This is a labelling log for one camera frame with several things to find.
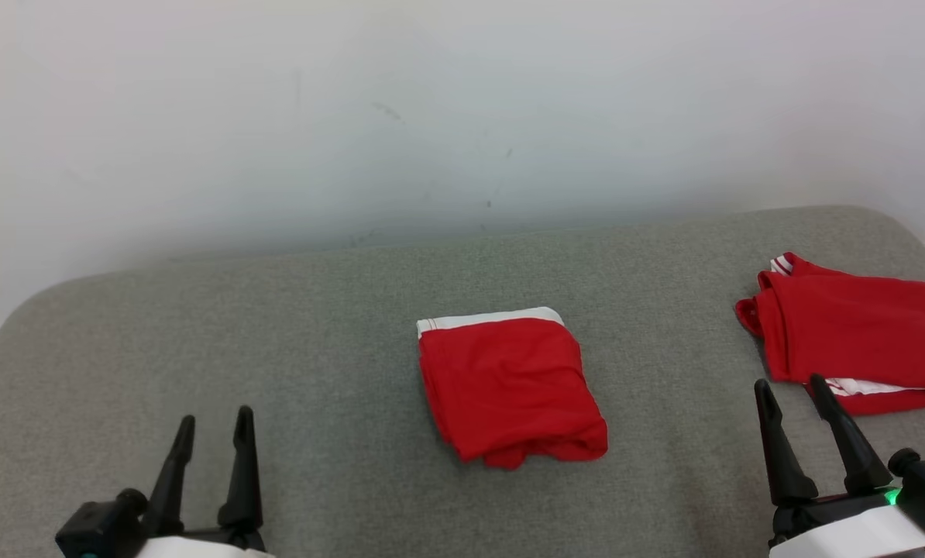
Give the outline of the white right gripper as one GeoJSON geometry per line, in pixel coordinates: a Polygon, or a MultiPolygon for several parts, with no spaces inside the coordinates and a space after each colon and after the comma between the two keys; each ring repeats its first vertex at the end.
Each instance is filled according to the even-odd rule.
{"type": "MultiPolygon", "coordinates": [[[[819,374],[809,380],[814,409],[830,426],[842,465],[844,486],[852,497],[887,487],[893,476],[819,374]]],[[[777,508],[805,504],[819,495],[782,427],[782,411],[767,379],[754,384],[755,403],[769,483],[777,508]]],[[[899,490],[888,490],[872,511],[837,520],[775,544],[768,558],[925,558],[925,532],[900,511],[899,490]]]]}

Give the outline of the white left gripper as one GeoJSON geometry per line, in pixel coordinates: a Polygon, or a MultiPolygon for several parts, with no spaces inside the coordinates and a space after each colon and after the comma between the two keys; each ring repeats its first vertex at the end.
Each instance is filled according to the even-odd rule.
{"type": "Polygon", "coordinates": [[[183,417],[143,515],[143,528],[149,538],[133,558],[274,558],[260,535],[260,460],[254,413],[247,405],[237,411],[232,442],[235,459],[228,495],[217,516],[222,529],[182,533],[183,484],[194,447],[194,416],[183,417]]]}

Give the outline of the red Bulls 23 jersey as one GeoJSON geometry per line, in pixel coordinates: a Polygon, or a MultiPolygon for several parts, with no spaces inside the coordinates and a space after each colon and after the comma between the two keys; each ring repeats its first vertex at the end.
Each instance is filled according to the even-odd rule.
{"type": "Polygon", "coordinates": [[[925,408],[925,282],[848,274],[793,252],[735,305],[762,340],[771,381],[822,377],[852,415],[925,408]]]}

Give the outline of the red shorts white hem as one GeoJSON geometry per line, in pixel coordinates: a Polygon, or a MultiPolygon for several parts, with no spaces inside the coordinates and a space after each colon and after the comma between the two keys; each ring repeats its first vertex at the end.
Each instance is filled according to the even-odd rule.
{"type": "Polygon", "coordinates": [[[607,453],[582,350],[552,308],[445,315],[416,329],[428,408],[463,462],[516,470],[530,456],[589,462],[607,453]]]}

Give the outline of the grey fabric sofa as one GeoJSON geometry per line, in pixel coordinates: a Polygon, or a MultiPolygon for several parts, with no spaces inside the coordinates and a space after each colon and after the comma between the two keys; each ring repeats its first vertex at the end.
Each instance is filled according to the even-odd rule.
{"type": "Polygon", "coordinates": [[[215,524],[239,406],[278,558],[762,558],[773,506],[734,303],[792,251],[925,281],[856,206],[154,267],[60,284],[0,331],[0,558],[61,558],[85,501],[153,487],[197,420],[182,516],[215,524]],[[415,323],[554,308],[609,427],[591,463],[466,465],[428,413],[415,323]]]}

